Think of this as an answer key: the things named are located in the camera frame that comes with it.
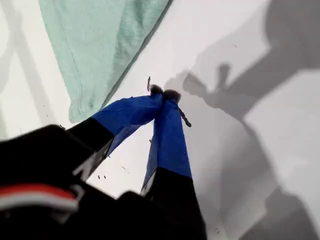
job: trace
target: white stripe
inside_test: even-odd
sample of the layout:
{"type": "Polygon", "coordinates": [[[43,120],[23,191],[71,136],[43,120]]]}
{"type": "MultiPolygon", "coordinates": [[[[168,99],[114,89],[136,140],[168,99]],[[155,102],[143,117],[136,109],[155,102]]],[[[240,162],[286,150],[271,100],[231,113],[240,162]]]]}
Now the white stripe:
{"type": "Polygon", "coordinates": [[[16,193],[0,197],[0,211],[16,207],[38,205],[56,209],[76,211],[78,202],[75,199],[67,199],[45,193],[16,193]]]}

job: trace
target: mint green cloth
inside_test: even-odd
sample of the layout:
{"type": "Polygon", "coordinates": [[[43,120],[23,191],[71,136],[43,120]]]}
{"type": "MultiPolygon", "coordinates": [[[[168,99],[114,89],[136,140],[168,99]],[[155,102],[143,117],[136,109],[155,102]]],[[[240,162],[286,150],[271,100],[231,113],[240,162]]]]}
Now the mint green cloth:
{"type": "Polygon", "coordinates": [[[90,117],[110,99],[170,3],[170,0],[39,0],[71,99],[72,123],[90,117]]]}

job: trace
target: green towel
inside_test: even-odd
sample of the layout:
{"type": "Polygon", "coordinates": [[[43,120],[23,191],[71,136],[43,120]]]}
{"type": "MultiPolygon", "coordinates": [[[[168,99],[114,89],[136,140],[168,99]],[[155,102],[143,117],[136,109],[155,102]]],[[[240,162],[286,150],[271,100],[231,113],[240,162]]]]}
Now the green towel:
{"type": "Polygon", "coordinates": [[[119,86],[171,0],[39,0],[71,99],[69,119],[97,112],[119,86]]]}

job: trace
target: black object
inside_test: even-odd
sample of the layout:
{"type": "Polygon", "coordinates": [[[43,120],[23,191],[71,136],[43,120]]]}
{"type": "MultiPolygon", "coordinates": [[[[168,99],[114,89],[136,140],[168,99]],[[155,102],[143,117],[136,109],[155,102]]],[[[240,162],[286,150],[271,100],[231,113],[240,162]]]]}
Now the black object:
{"type": "Polygon", "coordinates": [[[77,187],[82,192],[74,191],[79,208],[72,213],[44,206],[0,209],[2,235],[206,239],[205,224],[189,177],[159,167],[145,196],[126,192],[118,199],[81,180],[88,171],[86,168],[91,168],[92,173],[107,157],[113,137],[89,118],[69,130],[50,125],[1,142],[0,187],[45,183],[68,191],[77,187]]]}

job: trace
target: white surface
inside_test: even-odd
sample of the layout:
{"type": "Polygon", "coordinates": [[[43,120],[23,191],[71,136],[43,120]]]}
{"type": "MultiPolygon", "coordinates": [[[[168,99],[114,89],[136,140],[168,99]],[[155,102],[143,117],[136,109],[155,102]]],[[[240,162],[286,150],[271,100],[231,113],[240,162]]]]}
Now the white surface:
{"type": "MultiPolygon", "coordinates": [[[[12,2],[14,9],[0,0],[1,137],[48,123],[70,127],[70,100],[38,2],[12,2]]],[[[145,95],[148,76],[182,93],[180,107],[192,123],[184,126],[191,170],[210,239],[319,235],[319,5],[176,0],[112,98],[145,95]],[[218,90],[228,68],[226,90],[218,90]]],[[[115,197],[139,192],[152,131],[151,124],[139,129],[89,182],[115,197]]]]}

